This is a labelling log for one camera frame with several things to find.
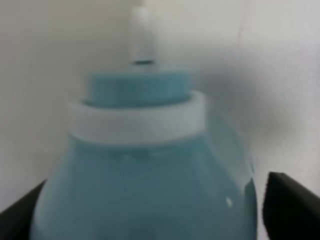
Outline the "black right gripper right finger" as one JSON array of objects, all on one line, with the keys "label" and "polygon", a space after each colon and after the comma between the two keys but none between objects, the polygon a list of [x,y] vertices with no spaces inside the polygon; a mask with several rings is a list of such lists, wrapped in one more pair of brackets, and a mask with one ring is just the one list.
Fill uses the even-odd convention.
[{"label": "black right gripper right finger", "polygon": [[270,172],[262,219],[270,240],[318,240],[320,197],[287,174]]}]

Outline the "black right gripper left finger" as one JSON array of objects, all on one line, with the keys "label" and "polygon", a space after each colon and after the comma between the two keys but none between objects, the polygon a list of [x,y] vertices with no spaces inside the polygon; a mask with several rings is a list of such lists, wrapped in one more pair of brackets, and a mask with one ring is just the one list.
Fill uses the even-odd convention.
[{"label": "black right gripper left finger", "polygon": [[46,180],[0,213],[0,240],[29,240],[33,213]]}]

